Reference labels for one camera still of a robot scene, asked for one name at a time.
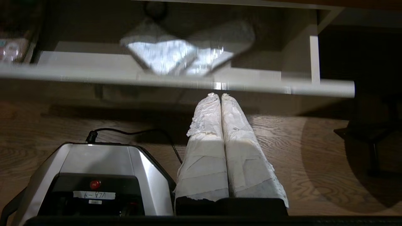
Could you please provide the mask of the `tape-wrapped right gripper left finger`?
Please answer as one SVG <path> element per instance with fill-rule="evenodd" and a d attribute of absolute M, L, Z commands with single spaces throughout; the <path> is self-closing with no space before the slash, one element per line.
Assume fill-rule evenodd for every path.
<path fill-rule="evenodd" d="M 196 106 L 185 157 L 177 172 L 176 215 L 215 215 L 216 205 L 230 196 L 221 103 L 210 93 Z"/>

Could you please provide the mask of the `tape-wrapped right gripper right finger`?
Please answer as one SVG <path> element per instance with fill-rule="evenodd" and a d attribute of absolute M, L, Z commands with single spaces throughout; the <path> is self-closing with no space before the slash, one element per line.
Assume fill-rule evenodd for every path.
<path fill-rule="evenodd" d="M 221 114 L 229 197 L 278 199 L 287 211 L 287 193 L 245 113 L 229 94 L 221 96 Z"/>

